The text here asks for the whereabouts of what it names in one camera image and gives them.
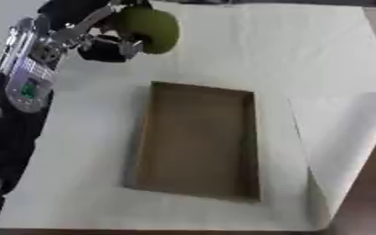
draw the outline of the wooden floor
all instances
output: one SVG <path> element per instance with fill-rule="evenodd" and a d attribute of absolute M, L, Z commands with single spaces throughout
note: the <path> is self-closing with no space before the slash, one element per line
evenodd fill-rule
<path fill-rule="evenodd" d="M 0 235 L 150 235 L 150 234 L 249 234 L 249 235 L 376 235 L 376 148 L 350 190 L 332 226 L 318 232 L 266 231 L 130 231 L 0 229 Z"/>

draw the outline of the white table surface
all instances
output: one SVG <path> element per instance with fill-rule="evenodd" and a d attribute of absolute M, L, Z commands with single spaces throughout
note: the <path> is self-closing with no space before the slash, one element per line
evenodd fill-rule
<path fill-rule="evenodd" d="M 42 2 L 0 0 L 0 50 L 8 26 Z M 361 8 L 155 6 L 180 19 L 179 46 L 127 64 L 66 61 L 50 119 L 0 227 L 324 227 L 376 143 L 376 38 Z M 150 81 L 256 93 L 260 203 L 121 186 Z"/>

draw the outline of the table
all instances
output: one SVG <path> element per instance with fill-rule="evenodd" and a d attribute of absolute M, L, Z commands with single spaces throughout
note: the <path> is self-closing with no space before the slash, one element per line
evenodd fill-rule
<path fill-rule="evenodd" d="M 0 50 L 7 27 L 34 14 L 41 2 L 0 1 Z M 50 119 L 8 197 L 0 228 L 326 226 L 376 143 L 376 38 L 361 8 L 155 6 L 180 19 L 179 46 L 127 64 L 84 62 L 75 55 L 66 61 Z M 260 203 L 121 186 L 123 160 L 135 154 L 153 80 L 255 92 Z M 344 128 L 350 121 L 356 125 Z M 350 144 L 326 152 L 342 141 L 340 135 Z M 321 213 L 308 212 L 312 206 Z"/>

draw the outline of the green ball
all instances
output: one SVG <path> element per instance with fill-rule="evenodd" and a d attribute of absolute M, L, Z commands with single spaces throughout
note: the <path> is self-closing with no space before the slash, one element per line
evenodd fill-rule
<path fill-rule="evenodd" d="M 180 37 L 178 21 L 173 15 L 147 7 L 124 7 L 113 23 L 119 35 L 125 33 L 148 38 L 144 40 L 143 49 L 147 54 L 170 51 Z"/>

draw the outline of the cardboard box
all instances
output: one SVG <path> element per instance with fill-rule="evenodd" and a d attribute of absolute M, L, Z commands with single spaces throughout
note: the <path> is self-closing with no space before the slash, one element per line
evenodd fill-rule
<path fill-rule="evenodd" d="M 254 94 L 153 82 L 127 186 L 258 200 Z"/>

